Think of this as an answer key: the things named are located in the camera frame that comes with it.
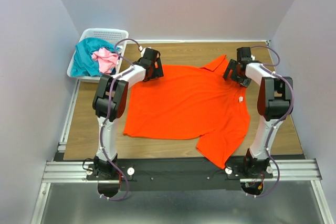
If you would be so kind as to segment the orange t shirt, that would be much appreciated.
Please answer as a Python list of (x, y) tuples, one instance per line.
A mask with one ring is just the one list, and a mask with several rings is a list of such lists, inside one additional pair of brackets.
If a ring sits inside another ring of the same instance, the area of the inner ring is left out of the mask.
[(223, 74), (220, 56), (202, 67), (164, 65), (161, 78), (135, 84), (124, 135), (163, 140), (197, 138), (196, 149), (219, 168), (247, 135), (246, 89)]

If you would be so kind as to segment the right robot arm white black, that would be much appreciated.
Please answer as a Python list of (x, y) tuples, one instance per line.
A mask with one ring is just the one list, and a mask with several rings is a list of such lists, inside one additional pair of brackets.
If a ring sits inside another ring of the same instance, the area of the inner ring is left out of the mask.
[(236, 59), (229, 61), (223, 74), (225, 80), (231, 79), (245, 88), (252, 81), (259, 85), (258, 129), (239, 168), (239, 171), (249, 178), (267, 171), (276, 133), (293, 110), (292, 78), (280, 76), (266, 67), (266, 64), (252, 56), (250, 47), (240, 47), (237, 49)]

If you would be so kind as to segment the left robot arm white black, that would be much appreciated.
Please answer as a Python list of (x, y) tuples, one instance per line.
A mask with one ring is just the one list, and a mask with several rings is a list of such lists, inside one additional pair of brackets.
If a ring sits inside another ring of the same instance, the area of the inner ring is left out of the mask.
[(141, 49), (140, 58), (126, 70), (102, 75), (92, 102), (99, 125), (99, 145), (93, 158), (94, 169), (104, 179), (112, 179), (117, 168), (116, 131), (123, 115), (128, 90), (139, 82), (163, 77), (161, 53), (150, 47)]

